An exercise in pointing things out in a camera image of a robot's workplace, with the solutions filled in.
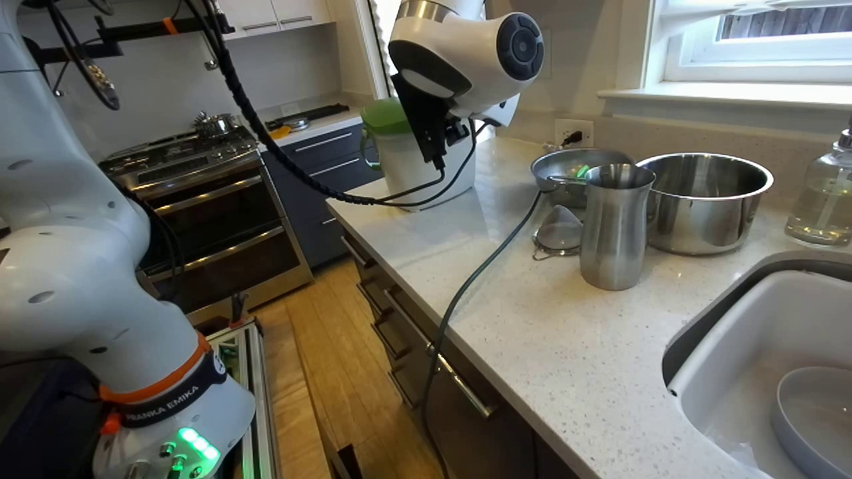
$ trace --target kitchen cabinet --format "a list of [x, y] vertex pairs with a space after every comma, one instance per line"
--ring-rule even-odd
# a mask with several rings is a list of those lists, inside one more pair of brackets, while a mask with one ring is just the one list
[[[381, 170], [360, 158], [360, 139], [363, 126], [348, 126], [288, 145], [283, 153], [315, 181], [326, 183], [327, 189], [347, 191], [381, 179]], [[271, 161], [271, 154], [263, 154], [263, 162], [308, 266], [318, 270], [344, 258], [347, 250], [342, 242], [342, 228], [326, 205], [326, 195], [300, 183], [291, 170]]]
[[436, 326], [401, 286], [367, 254], [354, 231], [344, 244], [360, 270], [360, 291], [374, 308], [374, 331], [387, 350], [389, 378], [401, 404], [420, 417], [459, 479], [576, 477], [525, 417], [448, 338], [428, 381]]
[[215, 6], [236, 30], [226, 37], [266, 34], [332, 21], [326, 0], [215, 0]]

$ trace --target stovetop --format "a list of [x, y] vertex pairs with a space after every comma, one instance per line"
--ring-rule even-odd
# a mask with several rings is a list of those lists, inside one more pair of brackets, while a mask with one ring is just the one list
[[206, 139], [198, 131], [187, 131], [118, 153], [102, 162], [102, 170], [121, 187], [138, 191], [244, 161], [255, 154], [255, 146], [258, 142], [242, 126], [224, 139]]

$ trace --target wooden floor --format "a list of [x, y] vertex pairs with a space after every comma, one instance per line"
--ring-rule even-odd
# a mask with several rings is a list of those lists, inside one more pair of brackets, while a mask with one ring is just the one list
[[354, 264], [342, 260], [308, 287], [258, 308], [255, 316], [270, 331], [266, 351], [286, 350], [278, 322], [291, 320], [319, 428], [332, 451], [354, 447], [364, 479], [440, 477], [389, 381], [383, 347], [371, 331], [371, 307], [354, 286]]

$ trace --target metal bowl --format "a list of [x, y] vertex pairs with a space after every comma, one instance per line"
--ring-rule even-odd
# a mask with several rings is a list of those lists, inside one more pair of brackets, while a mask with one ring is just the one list
[[737, 250], [772, 174], [720, 153], [674, 153], [638, 162], [656, 174], [646, 203], [646, 242], [681, 255]]
[[590, 167], [632, 162], [624, 153], [589, 153], [589, 149], [556, 149], [532, 161], [531, 170], [537, 183], [537, 191], [551, 205], [565, 205], [573, 213], [585, 210], [585, 183]]

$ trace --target sink basin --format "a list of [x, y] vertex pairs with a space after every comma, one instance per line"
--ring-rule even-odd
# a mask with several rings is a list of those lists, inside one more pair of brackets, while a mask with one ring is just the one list
[[742, 467], [803, 477], [772, 428], [777, 385], [798, 367], [852, 374], [849, 312], [852, 255], [777, 255], [680, 336], [664, 363], [668, 391]]

